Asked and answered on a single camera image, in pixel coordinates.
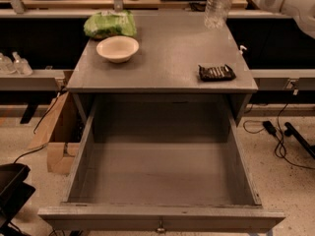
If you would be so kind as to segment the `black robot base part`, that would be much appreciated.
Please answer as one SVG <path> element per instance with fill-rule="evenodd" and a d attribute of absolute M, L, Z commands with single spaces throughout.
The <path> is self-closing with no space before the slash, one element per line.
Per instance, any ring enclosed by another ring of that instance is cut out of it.
<path fill-rule="evenodd" d="M 0 166 L 0 233 L 3 236 L 26 236 L 9 223 L 35 191 L 35 187 L 25 183 L 30 171 L 22 163 Z"/>

